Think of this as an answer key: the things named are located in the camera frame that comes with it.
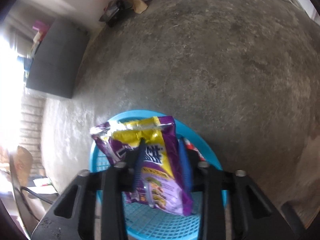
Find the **grey cabinet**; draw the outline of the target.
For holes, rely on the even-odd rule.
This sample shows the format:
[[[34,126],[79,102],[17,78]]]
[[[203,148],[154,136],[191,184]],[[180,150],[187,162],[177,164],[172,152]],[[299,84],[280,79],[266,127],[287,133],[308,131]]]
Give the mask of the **grey cabinet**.
[[[26,87],[70,99],[89,42],[88,32],[56,18],[35,53]]]

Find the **blue plastic waste basket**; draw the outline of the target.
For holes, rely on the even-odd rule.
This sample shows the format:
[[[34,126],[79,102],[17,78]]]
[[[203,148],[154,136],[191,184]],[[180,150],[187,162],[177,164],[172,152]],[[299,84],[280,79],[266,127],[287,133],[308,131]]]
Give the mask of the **blue plastic waste basket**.
[[[151,110],[131,110],[119,113],[111,117],[108,121],[131,121],[145,119],[152,116],[165,116],[166,114]],[[222,166],[207,142],[194,130],[184,123],[175,119],[176,133],[179,137],[186,137],[203,155],[205,160],[222,170]],[[99,150],[93,141],[91,146],[89,170],[99,172],[108,169],[109,162],[106,155]],[[123,194],[123,204],[125,212],[125,222],[128,237],[135,239],[197,239],[199,234],[199,224],[201,218],[201,192],[192,194],[194,200],[193,215],[177,216],[171,215],[159,209],[152,209],[143,204],[129,204]]]

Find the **magenta bottle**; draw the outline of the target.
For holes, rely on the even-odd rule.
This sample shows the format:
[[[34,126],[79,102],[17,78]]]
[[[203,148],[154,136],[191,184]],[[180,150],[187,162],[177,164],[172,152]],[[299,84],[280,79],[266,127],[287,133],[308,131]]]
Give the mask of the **magenta bottle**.
[[[47,25],[41,21],[35,21],[33,24],[33,29],[39,32],[47,32],[50,28],[50,25]]]

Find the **purple snack bag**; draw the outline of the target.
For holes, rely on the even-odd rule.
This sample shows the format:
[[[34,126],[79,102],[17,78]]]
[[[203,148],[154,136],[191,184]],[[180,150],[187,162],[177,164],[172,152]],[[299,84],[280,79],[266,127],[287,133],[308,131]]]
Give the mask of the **purple snack bag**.
[[[123,161],[127,151],[145,141],[139,181],[134,191],[125,193],[127,203],[148,205],[173,215],[191,215],[190,173],[180,155],[172,116],[110,121],[92,127],[89,133],[111,165]]]

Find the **red white paper bag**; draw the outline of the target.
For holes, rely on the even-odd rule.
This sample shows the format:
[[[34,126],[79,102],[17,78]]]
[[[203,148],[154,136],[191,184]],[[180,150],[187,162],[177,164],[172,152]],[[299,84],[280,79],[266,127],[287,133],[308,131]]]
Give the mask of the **red white paper bag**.
[[[198,154],[200,161],[206,160],[200,151],[187,138],[183,138],[183,141],[187,150],[195,151]]]

